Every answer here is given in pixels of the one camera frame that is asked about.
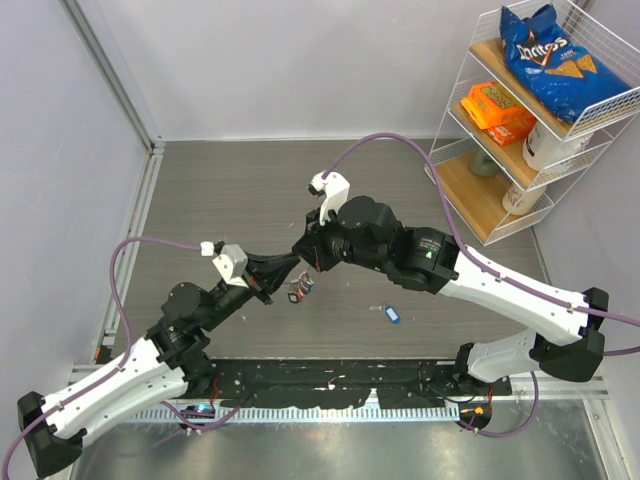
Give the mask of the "large metal keyring with keys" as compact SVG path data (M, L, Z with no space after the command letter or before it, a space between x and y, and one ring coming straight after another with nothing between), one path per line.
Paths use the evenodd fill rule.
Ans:
M312 292L313 288L314 281L310 269L307 268L289 282L287 298L290 303L299 304Z

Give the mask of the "key with blue tag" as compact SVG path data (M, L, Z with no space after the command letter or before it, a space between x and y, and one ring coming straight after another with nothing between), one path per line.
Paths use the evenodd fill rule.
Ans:
M399 324L401 322L399 312L391 305L370 306L369 310L383 313L392 324Z

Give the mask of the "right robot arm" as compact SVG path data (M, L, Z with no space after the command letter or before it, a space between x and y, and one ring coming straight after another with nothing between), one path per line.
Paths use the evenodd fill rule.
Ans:
M356 265L406 290L465 300L525 326L517 335L460 347L452 380L463 393L534 370L583 383L603 360L601 319L580 309L605 309L606 293L561 291L567 304L553 305L532 293L551 295L552 287L511 270L494 277L469 260L452 236L431 227L405 227L388 205L370 197L355 197L328 217L309 212L292 251L318 272L339 263Z

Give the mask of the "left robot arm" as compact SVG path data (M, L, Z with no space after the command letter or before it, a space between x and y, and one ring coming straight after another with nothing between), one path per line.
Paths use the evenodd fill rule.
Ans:
M253 255L226 245L212 260L221 275L213 289L176 285L160 320L122 355L58 392L21 397L19 426L37 476L64 470L85 447L149 406L207 395L215 376L204 351L208 333L253 298L270 304L299 262L293 253Z

